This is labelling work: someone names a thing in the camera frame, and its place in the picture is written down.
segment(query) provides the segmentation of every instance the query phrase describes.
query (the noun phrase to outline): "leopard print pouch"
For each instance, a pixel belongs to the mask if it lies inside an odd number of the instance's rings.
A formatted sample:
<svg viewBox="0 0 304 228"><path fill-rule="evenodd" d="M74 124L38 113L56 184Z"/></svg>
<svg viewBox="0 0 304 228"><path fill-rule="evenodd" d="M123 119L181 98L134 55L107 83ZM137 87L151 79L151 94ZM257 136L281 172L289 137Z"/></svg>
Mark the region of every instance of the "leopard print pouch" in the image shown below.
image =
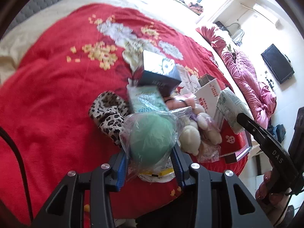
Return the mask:
<svg viewBox="0 0 304 228"><path fill-rule="evenodd" d="M119 133L125 116L129 113L129 105L120 96L113 92L104 92L94 100L89 116L99 129L121 148Z"/></svg>

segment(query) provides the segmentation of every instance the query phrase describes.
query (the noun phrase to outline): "floor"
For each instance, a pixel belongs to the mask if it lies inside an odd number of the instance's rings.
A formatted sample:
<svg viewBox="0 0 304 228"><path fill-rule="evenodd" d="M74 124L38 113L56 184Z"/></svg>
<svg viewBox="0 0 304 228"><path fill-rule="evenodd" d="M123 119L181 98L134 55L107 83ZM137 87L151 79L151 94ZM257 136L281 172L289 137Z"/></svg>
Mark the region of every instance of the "floor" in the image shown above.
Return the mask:
<svg viewBox="0 0 304 228"><path fill-rule="evenodd" d="M252 16L242 24L245 35L241 48L250 59L252 59L258 79L265 81L265 71L267 71L267 77L274 81L273 91L277 95L277 107L272 116L272 125L284 125L286 135L282 146L288 150L294 133L294 124L298 109L304 106L304 95L301 95L302 87L304 87L304 51L301 50L304 48L304 40L299 32L295 31L284 20L280 19L280 22L281 26L276 28L264 17L253 13ZM281 85L269 73L269 69L265 66L260 56L272 43L274 43L283 54L288 56L295 72L291 79ZM260 157L262 173L271 170L272 167L268 157L265 154L261 154ZM254 196L263 181L263 175L257 176L254 157L247 162L240 175L240 179ZM303 200L304 193L293 196L290 205L294 205L297 211Z"/></svg>

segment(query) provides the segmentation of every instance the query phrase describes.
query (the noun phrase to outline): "red blanket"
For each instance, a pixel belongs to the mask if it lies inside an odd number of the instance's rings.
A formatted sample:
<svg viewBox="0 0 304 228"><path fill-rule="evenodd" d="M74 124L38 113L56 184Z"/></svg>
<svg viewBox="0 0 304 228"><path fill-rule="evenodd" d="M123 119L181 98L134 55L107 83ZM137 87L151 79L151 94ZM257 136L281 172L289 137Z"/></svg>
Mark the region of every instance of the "red blanket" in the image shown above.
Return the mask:
<svg viewBox="0 0 304 228"><path fill-rule="evenodd" d="M23 157L34 215L69 170L91 171L119 150L88 116L92 102L101 92L110 90L127 99L126 85L132 77L122 58L123 48L113 48L114 41L96 29L101 19L109 17L132 28L137 37L175 45L183 55L183 60L174 59L177 63L200 76L208 73L228 84L210 59L211 52L137 10L92 4L55 23L28 50L19 69L0 89L1 126ZM159 36L143 33L146 26ZM85 53L88 45L101 41L105 49L111 49L111 55L104 56L117 58L107 67ZM29 223L18 164L2 140L0 159L0 198L21 222ZM204 166L239 174L246 161L244 158L226 165L222 159ZM136 178L125 183L119 193L111 194L113 215L136 218L179 195L175 179L151 184Z"/></svg>

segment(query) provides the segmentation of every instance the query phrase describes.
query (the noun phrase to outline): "metal screw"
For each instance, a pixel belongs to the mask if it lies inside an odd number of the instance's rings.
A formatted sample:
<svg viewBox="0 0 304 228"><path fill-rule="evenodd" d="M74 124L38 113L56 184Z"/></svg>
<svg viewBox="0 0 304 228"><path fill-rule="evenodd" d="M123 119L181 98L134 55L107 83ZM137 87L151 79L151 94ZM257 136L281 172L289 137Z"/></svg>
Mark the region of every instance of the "metal screw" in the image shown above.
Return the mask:
<svg viewBox="0 0 304 228"><path fill-rule="evenodd" d="M200 167L200 165L198 163L191 164L191 168L193 168L193 169L198 169L199 167Z"/></svg>
<svg viewBox="0 0 304 228"><path fill-rule="evenodd" d="M106 170L106 169L110 168L110 165L109 164L102 164L101 168L104 169L104 170Z"/></svg>
<svg viewBox="0 0 304 228"><path fill-rule="evenodd" d="M70 171L67 173L67 175L68 175L69 177L73 177L73 176L76 175L76 172L75 172L75 170L70 170Z"/></svg>
<svg viewBox="0 0 304 228"><path fill-rule="evenodd" d="M232 177L233 176L233 171L232 170L226 170L225 171L226 176Z"/></svg>

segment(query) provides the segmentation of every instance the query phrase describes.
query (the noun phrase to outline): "finger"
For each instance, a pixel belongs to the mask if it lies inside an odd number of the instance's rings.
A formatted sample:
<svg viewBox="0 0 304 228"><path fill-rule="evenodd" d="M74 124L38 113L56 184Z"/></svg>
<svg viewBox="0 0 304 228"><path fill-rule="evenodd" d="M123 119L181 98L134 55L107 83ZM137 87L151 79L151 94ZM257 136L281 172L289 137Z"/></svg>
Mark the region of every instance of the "finger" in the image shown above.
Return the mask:
<svg viewBox="0 0 304 228"><path fill-rule="evenodd" d="M264 199L265 196L267 195L267 193L268 193L268 190L267 190L266 184L264 182L262 182L258 189L257 199L259 199L259 200Z"/></svg>
<svg viewBox="0 0 304 228"><path fill-rule="evenodd" d="M270 170L270 171L265 172L265 174L264 174L264 182L265 182L265 183L270 182L271 173L272 173L272 172L271 172L271 170Z"/></svg>
<svg viewBox="0 0 304 228"><path fill-rule="evenodd" d="M280 203L280 201L283 199L284 194L276 194L276 193L271 193L269 195L269 201L273 206L276 206L277 204Z"/></svg>

